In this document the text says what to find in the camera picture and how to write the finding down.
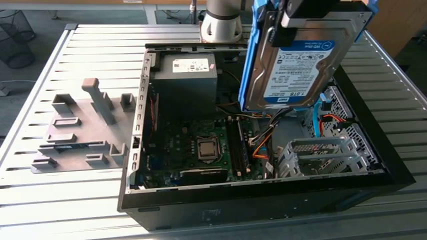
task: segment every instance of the table leg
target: table leg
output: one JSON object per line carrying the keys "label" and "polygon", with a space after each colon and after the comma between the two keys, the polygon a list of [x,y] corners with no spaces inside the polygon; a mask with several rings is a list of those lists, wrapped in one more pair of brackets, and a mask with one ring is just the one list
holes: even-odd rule
{"label": "table leg", "polygon": [[144,10],[146,14],[146,23],[150,25],[156,25],[157,24],[157,19],[156,19],[157,5],[154,4],[144,5]]}

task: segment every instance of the metal profile table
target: metal profile table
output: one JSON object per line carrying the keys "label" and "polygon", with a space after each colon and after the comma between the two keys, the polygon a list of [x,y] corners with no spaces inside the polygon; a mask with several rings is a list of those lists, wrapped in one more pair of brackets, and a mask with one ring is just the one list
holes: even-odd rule
{"label": "metal profile table", "polygon": [[335,214],[148,232],[116,211],[120,168],[32,174],[54,94],[89,98],[80,85],[96,77],[110,98],[124,89],[136,96],[145,43],[197,41],[191,25],[78,25],[64,31],[0,148],[0,238],[425,239],[427,100],[368,32],[341,65],[413,174],[416,183],[399,192]]}

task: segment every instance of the wire bundle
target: wire bundle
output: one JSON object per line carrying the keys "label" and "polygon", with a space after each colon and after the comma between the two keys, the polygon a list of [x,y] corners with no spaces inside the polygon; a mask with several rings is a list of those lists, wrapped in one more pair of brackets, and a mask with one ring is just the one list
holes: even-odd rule
{"label": "wire bundle", "polygon": [[[339,123],[345,122],[345,119],[343,119],[341,117],[336,116],[335,114],[325,114],[323,115],[323,117],[331,117],[333,118]],[[320,119],[319,121],[319,129],[320,129],[320,136],[323,136],[323,121]]]}

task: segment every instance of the sticker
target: sticker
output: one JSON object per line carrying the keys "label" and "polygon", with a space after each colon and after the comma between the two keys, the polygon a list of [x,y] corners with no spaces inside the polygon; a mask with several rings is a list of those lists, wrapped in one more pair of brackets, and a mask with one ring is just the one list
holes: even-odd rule
{"label": "sticker", "polygon": [[201,221],[209,222],[215,220],[220,214],[221,214],[220,209],[204,210],[201,212]]}
{"label": "sticker", "polygon": [[333,41],[293,41],[292,46],[280,47],[263,95],[265,102],[303,100],[319,75],[317,63],[329,56],[333,46]]}
{"label": "sticker", "polygon": [[207,58],[175,59],[172,62],[173,73],[208,72],[209,63]]}
{"label": "sticker", "polygon": [[273,165],[269,163],[269,162],[267,162],[265,163],[265,169],[268,170],[268,172],[271,172],[271,173],[273,173]]}

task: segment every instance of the mesh trash can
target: mesh trash can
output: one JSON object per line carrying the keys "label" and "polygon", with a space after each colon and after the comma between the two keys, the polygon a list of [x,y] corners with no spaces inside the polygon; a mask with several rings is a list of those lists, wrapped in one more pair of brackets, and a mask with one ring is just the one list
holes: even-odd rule
{"label": "mesh trash can", "polygon": [[0,60],[10,69],[20,69],[30,65],[34,59],[17,28],[0,23]]}
{"label": "mesh trash can", "polygon": [[17,40],[30,41],[36,37],[32,26],[28,23],[26,17],[21,10],[0,10],[0,25],[5,32],[18,34]]}

